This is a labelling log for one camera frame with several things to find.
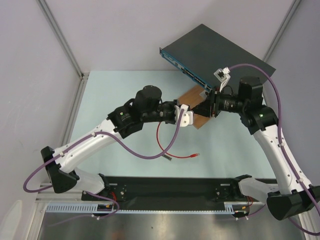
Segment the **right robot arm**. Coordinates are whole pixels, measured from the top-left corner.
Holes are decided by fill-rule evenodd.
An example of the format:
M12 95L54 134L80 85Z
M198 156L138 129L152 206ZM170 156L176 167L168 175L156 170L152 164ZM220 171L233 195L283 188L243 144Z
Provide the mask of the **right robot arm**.
M284 137L274 110L263 104L263 85L258 77L243 77L237 94L215 88L192 110L206 118L220 112L239 114L242 124L259 143L274 172L277 187L249 175L234 178L230 195L236 201L252 197L267 205L281 221L307 212L320 201L320 188L314 186L298 167Z

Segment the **silver SFP module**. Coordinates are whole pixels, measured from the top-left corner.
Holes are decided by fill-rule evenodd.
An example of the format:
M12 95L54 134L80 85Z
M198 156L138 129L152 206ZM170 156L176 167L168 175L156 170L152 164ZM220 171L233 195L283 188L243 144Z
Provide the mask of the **silver SFP module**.
M164 157L168 161L172 161L172 158L170 156L166 155L166 154L164 154L162 157Z

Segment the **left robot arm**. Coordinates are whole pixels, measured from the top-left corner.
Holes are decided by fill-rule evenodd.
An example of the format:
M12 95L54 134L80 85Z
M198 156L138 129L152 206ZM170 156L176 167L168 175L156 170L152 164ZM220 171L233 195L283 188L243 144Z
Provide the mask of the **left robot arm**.
M80 170L78 165L106 146L123 145L122 140L141 131L145 123L161 122L187 127L194 123L194 112L176 99L162 101L162 91L147 85L84 136L56 149L43 148L41 155L54 192L77 189L90 192L99 200L107 199L110 187L105 176Z

